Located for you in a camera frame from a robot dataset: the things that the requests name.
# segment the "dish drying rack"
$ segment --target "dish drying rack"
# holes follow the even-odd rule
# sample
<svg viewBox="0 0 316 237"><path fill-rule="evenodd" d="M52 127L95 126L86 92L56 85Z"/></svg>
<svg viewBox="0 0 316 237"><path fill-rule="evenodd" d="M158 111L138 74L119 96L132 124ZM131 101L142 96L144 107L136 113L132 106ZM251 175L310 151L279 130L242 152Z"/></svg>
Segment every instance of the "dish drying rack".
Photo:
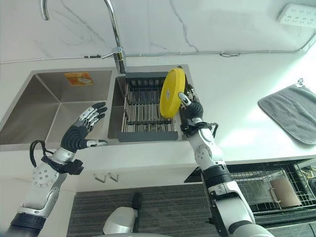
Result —
<svg viewBox="0 0 316 237"><path fill-rule="evenodd" d="M238 183L254 214L264 214L280 211L291 211L299 208L316 208L316 197L313 194L299 166L295 164L275 164L272 167L259 167L251 171L231 171L232 178ZM271 181L276 178L286 178L292 184L301 205L281 207L273 201L269 193Z"/></svg>
<svg viewBox="0 0 316 237"><path fill-rule="evenodd" d="M126 75L121 142L170 141L178 139L175 119L160 114L159 102L168 72Z"/></svg>

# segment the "white countertop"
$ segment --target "white countertop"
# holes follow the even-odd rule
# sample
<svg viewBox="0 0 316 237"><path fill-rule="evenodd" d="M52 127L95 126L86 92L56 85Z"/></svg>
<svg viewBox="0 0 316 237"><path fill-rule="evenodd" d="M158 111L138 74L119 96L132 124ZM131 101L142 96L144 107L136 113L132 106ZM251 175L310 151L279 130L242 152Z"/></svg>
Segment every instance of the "white countertop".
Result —
<svg viewBox="0 0 316 237"><path fill-rule="evenodd" d="M310 56L249 54L127 58L128 66L187 64L204 106L204 120L220 127L216 141L228 163L313 158L316 147L293 141L257 106L259 99L303 77L309 85L315 74ZM16 95L30 71L113 67L112 58L71 59L0 65L0 120L13 109ZM131 169L149 166L195 166L188 142L117 145L78 151L85 170ZM29 174L28 151L0 152L0 176Z"/></svg>

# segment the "yellow disc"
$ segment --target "yellow disc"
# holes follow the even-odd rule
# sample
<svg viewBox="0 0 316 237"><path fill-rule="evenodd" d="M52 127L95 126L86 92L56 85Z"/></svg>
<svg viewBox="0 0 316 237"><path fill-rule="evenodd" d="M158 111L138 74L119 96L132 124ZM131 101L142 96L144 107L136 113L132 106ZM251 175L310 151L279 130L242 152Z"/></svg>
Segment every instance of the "yellow disc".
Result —
<svg viewBox="0 0 316 237"><path fill-rule="evenodd" d="M160 113L167 119L173 118L181 105L179 92L184 92L186 76L181 68L171 69L164 80L160 95Z"/></svg>

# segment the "dish rack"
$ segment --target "dish rack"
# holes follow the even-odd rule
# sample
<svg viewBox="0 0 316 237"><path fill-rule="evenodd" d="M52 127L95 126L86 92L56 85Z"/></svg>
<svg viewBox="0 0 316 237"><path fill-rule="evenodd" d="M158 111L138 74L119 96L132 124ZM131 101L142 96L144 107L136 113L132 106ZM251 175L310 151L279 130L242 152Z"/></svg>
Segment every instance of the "dish rack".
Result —
<svg viewBox="0 0 316 237"><path fill-rule="evenodd" d="M254 214L290 211L298 208L316 208L316 197L296 163L274 164L272 167L261 166L256 170L243 172L231 171L231 173ZM301 205L281 207L279 203L274 202L269 189L272 188L270 182L276 178L286 178L289 180L302 203Z"/></svg>
<svg viewBox="0 0 316 237"><path fill-rule="evenodd" d="M121 142L170 141L178 139L175 119L160 114L159 102L168 72L126 75Z"/></svg>

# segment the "gray floor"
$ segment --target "gray floor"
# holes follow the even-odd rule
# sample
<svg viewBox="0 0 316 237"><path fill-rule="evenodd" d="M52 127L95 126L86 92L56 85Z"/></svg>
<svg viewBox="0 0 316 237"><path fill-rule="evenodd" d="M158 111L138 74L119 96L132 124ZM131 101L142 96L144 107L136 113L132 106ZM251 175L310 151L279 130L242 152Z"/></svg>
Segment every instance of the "gray floor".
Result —
<svg viewBox="0 0 316 237"><path fill-rule="evenodd" d="M133 194L143 194L139 232L174 237L218 237L208 224L209 211L202 185L180 185L77 193L68 237L102 234L107 217L120 206L130 206ZM276 237L315 237L316 223L273 228Z"/></svg>

